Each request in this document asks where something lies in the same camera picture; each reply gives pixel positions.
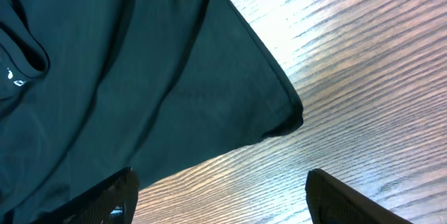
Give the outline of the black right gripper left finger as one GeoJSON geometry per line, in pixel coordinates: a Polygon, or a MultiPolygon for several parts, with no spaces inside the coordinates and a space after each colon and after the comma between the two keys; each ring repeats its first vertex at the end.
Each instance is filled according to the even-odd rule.
{"type": "Polygon", "coordinates": [[[131,224],[138,190],[137,174],[125,167],[33,224],[131,224]]]}

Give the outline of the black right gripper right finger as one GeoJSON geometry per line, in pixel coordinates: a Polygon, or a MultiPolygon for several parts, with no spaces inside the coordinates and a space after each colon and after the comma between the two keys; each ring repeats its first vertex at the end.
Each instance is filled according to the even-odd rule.
{"type": "Polygon", "coordinates": [[[411,224],[321,169],[308,172],[305,191],[313,224],[411,224]]]}

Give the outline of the black t-shirt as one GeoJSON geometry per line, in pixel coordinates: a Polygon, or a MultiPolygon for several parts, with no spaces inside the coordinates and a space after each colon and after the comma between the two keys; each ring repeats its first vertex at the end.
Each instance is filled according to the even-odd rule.
{"type": "Polygon", "coordinates": [[[230,0],[1,0],[1,222],[115,172],[142,187],[302,125],[230,0]]]}

